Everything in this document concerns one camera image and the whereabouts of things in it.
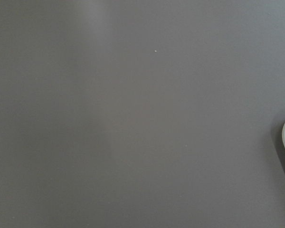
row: smooth gray background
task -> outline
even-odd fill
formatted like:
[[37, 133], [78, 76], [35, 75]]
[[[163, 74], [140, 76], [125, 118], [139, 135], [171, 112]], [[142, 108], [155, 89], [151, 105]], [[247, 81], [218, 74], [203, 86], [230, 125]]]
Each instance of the smooth gray background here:
[[285, 228], [284, 121], [285, 0], [0, 0], [0, 228]]

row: gray table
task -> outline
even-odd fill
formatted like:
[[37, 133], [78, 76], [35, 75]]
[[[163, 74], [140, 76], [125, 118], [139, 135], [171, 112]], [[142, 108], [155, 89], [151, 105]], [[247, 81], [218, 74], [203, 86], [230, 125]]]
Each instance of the gray table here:
[[0, 0], [0, 228], [285, 228], [285, 0]]

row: gray surface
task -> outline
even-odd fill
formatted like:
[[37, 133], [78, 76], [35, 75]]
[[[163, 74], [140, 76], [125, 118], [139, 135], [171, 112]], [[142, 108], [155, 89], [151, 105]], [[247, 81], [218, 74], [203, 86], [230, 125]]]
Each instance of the gray surface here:
[[0, 0], [0, 228], [285, 228], [284, 121], [285, 0]]

